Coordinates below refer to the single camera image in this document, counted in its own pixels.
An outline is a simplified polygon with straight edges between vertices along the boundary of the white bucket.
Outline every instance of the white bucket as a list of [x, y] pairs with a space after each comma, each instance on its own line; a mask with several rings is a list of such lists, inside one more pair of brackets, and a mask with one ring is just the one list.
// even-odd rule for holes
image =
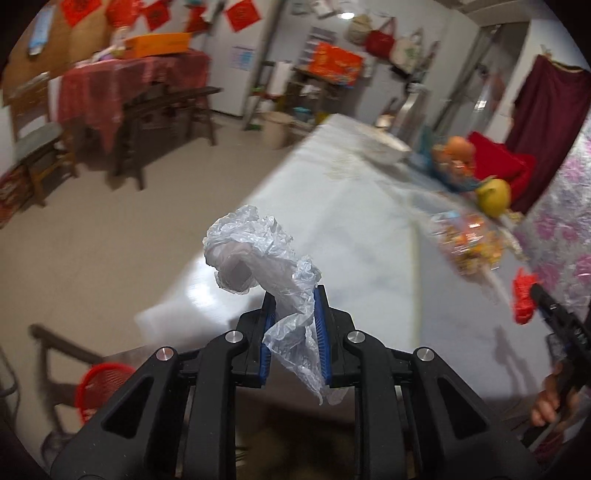
[[291, 115], [283, 112], [264, 112], [265, 123], [262, 127], [262, 141], [273, 150], [287, 145], [290, 136], [290, 125], [293, 123]]

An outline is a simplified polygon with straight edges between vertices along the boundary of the red plastic basket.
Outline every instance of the red plastic basket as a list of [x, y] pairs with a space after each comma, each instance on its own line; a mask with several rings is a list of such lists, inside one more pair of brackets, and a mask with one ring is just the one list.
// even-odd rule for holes
[[98, 364], [88, 370], [74, 398], [82, 423], [89, 421], [134, 372], [135, 368], [114, 362]]

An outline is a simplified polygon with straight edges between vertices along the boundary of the orange box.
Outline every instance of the orange box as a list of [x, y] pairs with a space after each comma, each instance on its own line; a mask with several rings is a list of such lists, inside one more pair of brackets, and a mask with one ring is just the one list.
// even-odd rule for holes
[[189, 49], [190, 33], [152, 33], [125, 39], [126, 59], [180, 53]]
[[308, 65], [308, 71], [331, 82], [351, 86], [357, 80], [362, 66], [363, 58], [359, 55], [329, 43], [320, 42]]

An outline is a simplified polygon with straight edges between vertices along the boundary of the hanging bag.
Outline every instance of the hanging bag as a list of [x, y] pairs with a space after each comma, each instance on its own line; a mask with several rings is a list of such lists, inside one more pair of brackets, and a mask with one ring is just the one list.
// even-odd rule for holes
[[409, 37], [399, 38], [390, 52], [393, 71], [400, 71], [401, 76], [408, 77], [418, 65], [423, 54], [423, 29], [419, 28]]
[[347, 40], [355, 45], [365, 45], [372, 31], [371, 19], [368, 15], [355, 15], [347, 29]]
[[[384, 29], [389, 30], [389, 33], [383, 32]], [[374, 57], [388, 60], [390, 51], [396, 43], [394, 35], [396, 35], [396, 19], [392, 17], [386, 20], [386, 23], [379, 30], [372, 30], [369, 33], [365, 43], [365, 50]]]

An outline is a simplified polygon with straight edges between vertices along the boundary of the red tablecloth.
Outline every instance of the red tablecloth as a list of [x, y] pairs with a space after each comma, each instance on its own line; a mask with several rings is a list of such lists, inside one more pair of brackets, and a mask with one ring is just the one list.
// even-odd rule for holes
[[179, 90], [207, 84], [209, 57], [190, 50], [174, 56], [106, 60], [69, 70], [61, 79], [57, 120], [82, 117], [100, 132], [105, 151], [113, 149], [123, 121], [123, 105], [144, 93], [153, 82]]

